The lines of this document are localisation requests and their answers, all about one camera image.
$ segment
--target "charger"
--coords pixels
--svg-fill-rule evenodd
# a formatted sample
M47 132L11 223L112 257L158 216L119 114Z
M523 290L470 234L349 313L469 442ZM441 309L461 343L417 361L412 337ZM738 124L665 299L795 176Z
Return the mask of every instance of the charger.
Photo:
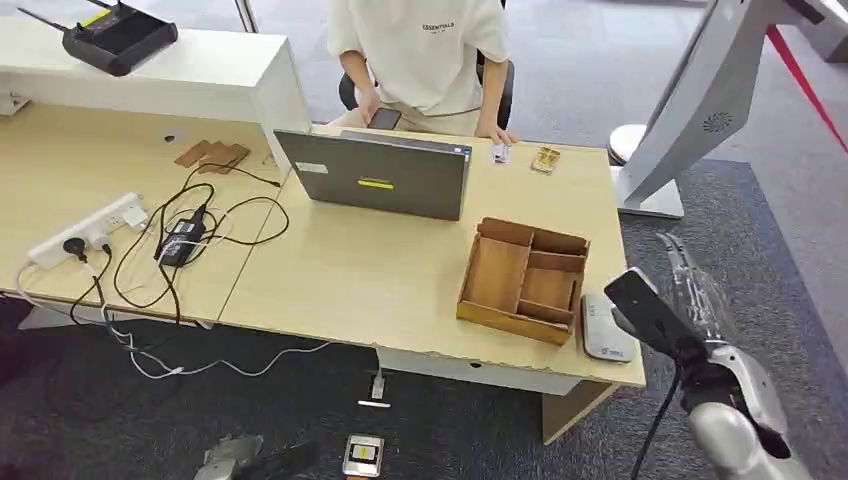
M206 204L201 205L190 219L181 218L177 220L177 225L173 230L168 232L165 241L156 247L153 258L160 265L180 268L185 265L191 252L194 251L195 244L198 243L206 232L206 226L203 225L203 216L206 214Z

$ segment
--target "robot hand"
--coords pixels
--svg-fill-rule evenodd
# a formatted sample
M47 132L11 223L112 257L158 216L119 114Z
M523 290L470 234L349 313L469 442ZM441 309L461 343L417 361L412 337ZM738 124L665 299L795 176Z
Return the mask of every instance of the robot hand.
M811 479L787 443L786 416L765 369L729 343L733 328L718 284L679 238L659 237L672 265L674 306L633 268L605 289L616 323L675 361L690 428L720 478Z

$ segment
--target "black office chair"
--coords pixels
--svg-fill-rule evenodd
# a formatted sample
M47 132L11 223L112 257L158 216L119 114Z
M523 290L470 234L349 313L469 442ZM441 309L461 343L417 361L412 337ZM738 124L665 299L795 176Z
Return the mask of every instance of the black office chair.
M506 8L506 0L501 0L501 5ZM486 58L479 51L477 52L477 78L480 79L480 83L483 83L483 64L485 63ZM498 126L502 129L506 130L506 126L509 123L509 114L512 111L512 86L515 80L515 65L513 65L512 61L509 62L509 69L506 74L506 82L504 83L504 93L501 97L501 106L498 108ZM359 104L356 102L356 88L353 84L353 80L347 76L347 74L342 75L341 81L339 81L339 98L341 98L342 103L345 108L348 110L353 110Z

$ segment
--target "gold card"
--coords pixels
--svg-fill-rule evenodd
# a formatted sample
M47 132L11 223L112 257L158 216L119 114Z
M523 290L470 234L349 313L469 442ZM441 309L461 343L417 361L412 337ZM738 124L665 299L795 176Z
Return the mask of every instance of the gold card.
M536 157L530 163L530 168L537 172L550 175L559 160L559 152L548 147L542 147L536 152Z

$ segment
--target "small box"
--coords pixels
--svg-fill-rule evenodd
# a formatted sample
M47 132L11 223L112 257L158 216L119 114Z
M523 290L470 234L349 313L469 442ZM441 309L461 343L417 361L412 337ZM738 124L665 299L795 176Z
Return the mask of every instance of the small box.
M589 241L495 218L477 225L459 319L563 345L580 320Z

